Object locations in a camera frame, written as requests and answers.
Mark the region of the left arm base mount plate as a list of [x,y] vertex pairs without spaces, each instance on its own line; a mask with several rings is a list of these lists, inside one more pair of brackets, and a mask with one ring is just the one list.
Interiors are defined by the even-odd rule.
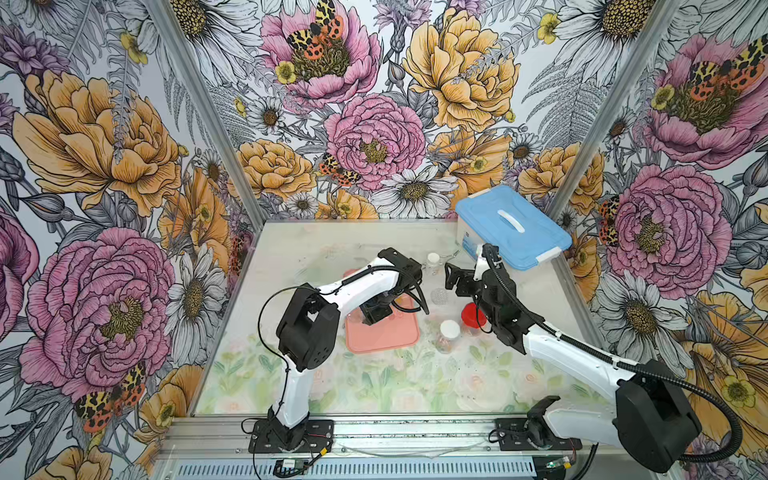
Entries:
[[311,453],[332,449],[335,422],[304,419],[291,429],[276,419],[257,419],[249,433],[250,454]]

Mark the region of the white jar lid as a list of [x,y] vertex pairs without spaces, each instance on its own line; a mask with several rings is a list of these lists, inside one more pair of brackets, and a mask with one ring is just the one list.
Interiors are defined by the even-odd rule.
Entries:
[[448,291],[444,288],[437,288],[431,292],[430,299],[435,305],[446,305],[448,303]]

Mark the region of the white lid candy jar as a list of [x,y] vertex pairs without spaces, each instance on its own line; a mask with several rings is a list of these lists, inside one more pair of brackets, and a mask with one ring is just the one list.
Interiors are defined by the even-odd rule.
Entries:
[[436,349],[441,353],[450,353],[454,349],[460,335],[461,327],[455,320],[442,321],[435,340]]

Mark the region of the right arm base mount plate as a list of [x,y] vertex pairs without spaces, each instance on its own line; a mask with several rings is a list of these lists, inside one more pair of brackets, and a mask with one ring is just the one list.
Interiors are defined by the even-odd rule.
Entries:
[[561,399],[549,395],[538,401],[524,416],[502,417],[494,420],[487,440],[497,444],[503,452],[510,451],[578,451],[582,442],[575,438],[561,438],[546,424],[547,409]]

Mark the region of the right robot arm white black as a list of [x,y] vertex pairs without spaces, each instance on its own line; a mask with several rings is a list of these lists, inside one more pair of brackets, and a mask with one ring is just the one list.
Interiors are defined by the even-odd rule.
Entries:
[[610,401],[605,413],[546,401],[536,415],[555,436],[620,446],[643,467],[665,473],[700,434],[678,378],[663,364],[628,361],[549,326],[521,303],[500,269],[476,274],[447,264],[444,271],[446,289],[471,298],[502,344],[554,365]]

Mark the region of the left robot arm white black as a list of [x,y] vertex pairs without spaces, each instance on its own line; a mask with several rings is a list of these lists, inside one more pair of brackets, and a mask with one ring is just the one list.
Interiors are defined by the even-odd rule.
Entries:
[[285,288],[293,293],[280,319],[278,347],[269,352],[285,364],[285,379],[268,411],[272,428],[297,436],[309,418],[314,371],[333,353],[340,321],[354,310],[374,325],[393,314],[427,313],[422,266],[394,248],[381,250],[366,266],[320,287],[308,283]]

